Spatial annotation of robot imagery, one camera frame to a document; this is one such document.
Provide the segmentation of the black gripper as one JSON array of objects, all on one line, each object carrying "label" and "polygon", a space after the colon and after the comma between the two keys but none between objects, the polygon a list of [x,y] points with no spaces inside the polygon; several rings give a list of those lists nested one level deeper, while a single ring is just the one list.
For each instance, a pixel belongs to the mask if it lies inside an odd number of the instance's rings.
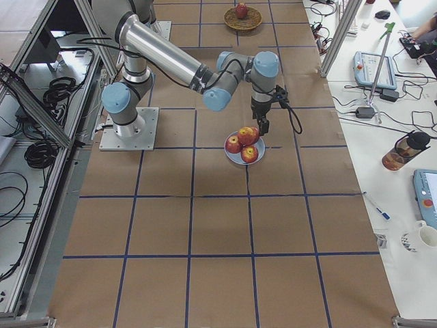
[{"label": "black gripper", "polygon": [[252,118],[257,120],[260,136],[264,136],[269,132],[270,121],[266,118],[266,115],[270,109],[270,101],[260,102],[254,98],[251,99]]}]

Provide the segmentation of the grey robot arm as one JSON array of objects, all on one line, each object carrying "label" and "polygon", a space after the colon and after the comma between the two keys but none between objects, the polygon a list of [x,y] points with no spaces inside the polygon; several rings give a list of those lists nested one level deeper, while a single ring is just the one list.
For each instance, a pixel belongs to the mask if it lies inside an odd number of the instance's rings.
[{"label": "grey robot arm", "polygon": [[221,111],[229,104],[241,81],[252,85],[251,110],[259,132],[269,130],[266,114],[276,102],[279,58],[270,51],[254,56],[223,51],[216,72],[155,32],[150,23],[151,1],[92,1],[91,8],[100,28],[122,46],[125,53],[151,61],[163,72],[173,74],[185,86],[203,96],[204,105]]},{"label": "grey robot arm", "polygon": [[130,1],[132,11],[139,17],[139,20],[150,27],[156,33],[161,34],[161,28],[156,20],[156,13],[152,0]]}]

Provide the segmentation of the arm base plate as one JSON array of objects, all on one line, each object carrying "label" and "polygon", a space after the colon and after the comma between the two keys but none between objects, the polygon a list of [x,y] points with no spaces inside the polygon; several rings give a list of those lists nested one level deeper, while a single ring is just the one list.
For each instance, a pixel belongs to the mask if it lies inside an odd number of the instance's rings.
[{"label": "arm base plate", "polygon": [[171,21],[168,20],[155,20],[151,23],[151,28],[156,33],[168,38],[171,33]]},{"label": "arm base plate", "polygon": [[158,107],[137,107],[137,119],[125,126],[115,124],[108,116],[99,149],[101,151],[152,151],[158,115]]}]

